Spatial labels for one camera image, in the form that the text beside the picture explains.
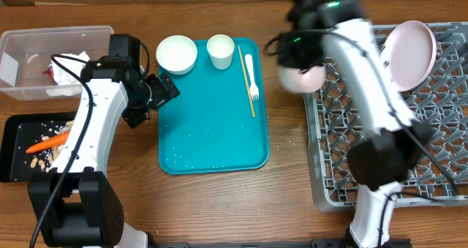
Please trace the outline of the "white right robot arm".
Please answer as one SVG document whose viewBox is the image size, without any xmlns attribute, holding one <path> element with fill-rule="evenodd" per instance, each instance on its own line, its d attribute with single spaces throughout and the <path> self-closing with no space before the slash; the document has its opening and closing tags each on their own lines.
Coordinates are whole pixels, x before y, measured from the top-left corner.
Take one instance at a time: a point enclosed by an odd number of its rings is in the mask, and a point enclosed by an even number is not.
<svg viewBox="0 0 468 248">
<path fill-rule="evenodd" d="M 402 184 L 431 138 L 430 125 L 416 119 L 391 83 L 358 0 L 293 0 L 287 19 L 292 29 L 272 39 L 283 87 L 300 92 L 295 80 L 304 80 L 332 56 L 363 126 L 364 140 L 347 152 L 358 199 L 340 244 L 409 247 L 409 240 L 390 237 L 389 226 Z"/>
</svg>

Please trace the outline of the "pink bowl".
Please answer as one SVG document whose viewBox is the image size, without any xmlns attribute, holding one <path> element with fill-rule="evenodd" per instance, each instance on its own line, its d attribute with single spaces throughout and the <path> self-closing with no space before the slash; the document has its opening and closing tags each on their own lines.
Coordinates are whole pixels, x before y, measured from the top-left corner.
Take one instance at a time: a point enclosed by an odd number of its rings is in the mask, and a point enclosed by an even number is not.
<svg viewBox="0 0 468 248">
<path fill-rule="evenodd" d="M 282 86 L 296 94 L 310 94 L 319 90 L 324 84 L 325 78 L 325 67 L 311 67 L 305 73 L 295 68 L 279 68 L 279 79 Z"/>
</svg>

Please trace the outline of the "wooden chopstick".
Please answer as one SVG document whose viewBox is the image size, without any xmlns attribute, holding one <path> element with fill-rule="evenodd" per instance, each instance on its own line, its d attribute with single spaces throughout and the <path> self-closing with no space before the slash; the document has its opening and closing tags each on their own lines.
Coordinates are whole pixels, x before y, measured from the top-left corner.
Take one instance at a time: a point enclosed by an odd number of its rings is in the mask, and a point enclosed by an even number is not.
<svg viewBox="0 0 468 248">
<path fill-rule="evenodd" d="M 241 52 L 241 46 L 240 45 L 238 45 L 238 54 L 239 54 L 240 61 L 241 61 L 241 69 L 242 69 L 242 72 L 243 72 L 243 75 L 244 75 L 244 82 L 245 82 L 245 85 L 246 85 L 246 91 L 247 91 L 248 98 L 249 98 L 249 104 L 250 104 L 250 108 L 251 108 L 251 112 L 252 112 L 252 118 L 255 118 L 256 114 L 255 114 L 255 110 L 254 110 L 253 100 L 252 100 L 252 96 L 251 96 L 251 92 L 250 92 L 250 88 L 249 88 L 249 81 L 247 79 L 244 58 L 243 58 L 243 55 L 242 55 L 242 52 Z"/>
</svg>

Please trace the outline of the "foil wrapper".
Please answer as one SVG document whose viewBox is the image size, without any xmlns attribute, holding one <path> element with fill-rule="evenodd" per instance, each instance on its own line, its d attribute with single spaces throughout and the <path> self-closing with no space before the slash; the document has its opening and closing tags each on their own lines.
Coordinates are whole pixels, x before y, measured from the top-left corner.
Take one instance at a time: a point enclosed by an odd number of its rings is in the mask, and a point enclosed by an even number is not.
<svg viewBox="0 0 468 248">
<path fill-rule="evenodd" d="M 43 75 L 48 75 L 48 76 L 50 76 L 51 78 L 53 78 L 53 68 L 52 68 L 52 67 L 48 67 L 48 69 L 45 70 L 42 74 L 43 74 Z"/>
</svg>

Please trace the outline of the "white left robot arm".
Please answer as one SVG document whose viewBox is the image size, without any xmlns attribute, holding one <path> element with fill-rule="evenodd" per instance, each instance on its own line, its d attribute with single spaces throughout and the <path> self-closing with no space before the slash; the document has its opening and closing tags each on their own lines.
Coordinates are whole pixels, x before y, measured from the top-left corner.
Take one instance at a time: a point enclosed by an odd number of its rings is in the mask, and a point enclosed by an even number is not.
<svg viewBox="0 0 468 248">
<path fill-rule="evenodd" d="M 81 100 L 65 146 L 51 171 L 33 174 L 28 184 L 37 218 L 29 245 L 43 237 L 49 247 L 155 247 L 150 233 L 126 223 L 107 161 L 120 118 L 135 128 L 180 91 L 166 72 L 142 76 L 130 57 L 82 65 Z"/>
</svg>

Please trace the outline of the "white bowl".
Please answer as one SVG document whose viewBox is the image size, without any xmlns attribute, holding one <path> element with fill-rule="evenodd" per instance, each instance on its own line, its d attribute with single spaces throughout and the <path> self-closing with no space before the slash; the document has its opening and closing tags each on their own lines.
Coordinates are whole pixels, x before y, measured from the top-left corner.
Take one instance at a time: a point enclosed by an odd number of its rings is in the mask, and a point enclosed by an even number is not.
<svg viewBox="0 0 468 248">
<path fill-rule="evenodd" d="M 174 75 L 184 75 L 195 65 L 197 46 L 183 35 L 163 39 L 156 49 L 156 60 L 163 69 Z"/>
</svg>

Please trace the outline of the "pink plate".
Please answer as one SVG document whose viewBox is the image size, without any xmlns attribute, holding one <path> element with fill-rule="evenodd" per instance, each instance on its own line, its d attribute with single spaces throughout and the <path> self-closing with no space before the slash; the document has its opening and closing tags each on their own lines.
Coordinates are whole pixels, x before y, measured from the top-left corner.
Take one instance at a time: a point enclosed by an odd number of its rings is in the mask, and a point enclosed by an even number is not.
<svg viewBox="0 0 468 248">
<path fill-rule="evenodd" d="M 419 86 L 436 59 L 437 42 L 429 27 L 417 20 L 398 25 L 388 35 L 380 61 L 399 91 Z"/>
</svg>

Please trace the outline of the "white plastic fork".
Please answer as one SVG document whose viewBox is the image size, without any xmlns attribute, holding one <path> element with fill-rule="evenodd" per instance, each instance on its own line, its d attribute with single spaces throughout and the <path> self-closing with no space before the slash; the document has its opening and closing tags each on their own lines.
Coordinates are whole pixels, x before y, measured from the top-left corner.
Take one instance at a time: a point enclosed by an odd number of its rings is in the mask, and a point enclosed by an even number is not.
<svg viewBox="0 0 468 248">
<path fill-rule="evenodd" d="M 251 54 L 246 54 L 244 58 L 245 58 L 246 68 L 247 68 L 249 81 L 250 81 L 250 86 L 249 86 L 250 95 L 253 101 L 258 101 L 258 99 L 260 98 L 260 92 L 255 82 L 253 58 Z"/>
</svg>

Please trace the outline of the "white paper cup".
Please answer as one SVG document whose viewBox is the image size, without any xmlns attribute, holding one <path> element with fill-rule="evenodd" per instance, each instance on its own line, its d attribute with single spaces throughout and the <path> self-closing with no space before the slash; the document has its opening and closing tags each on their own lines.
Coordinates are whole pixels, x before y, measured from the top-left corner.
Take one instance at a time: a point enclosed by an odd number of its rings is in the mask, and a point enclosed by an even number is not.
<svg viewBox="0 0 468 248">
<path fill-rule="evenodd" d="M 217 69 L 227 69 L 233 58 L 235 43 L 225 34 L 212 36 L 207 42 L 207 51 Z"/>
</svg>

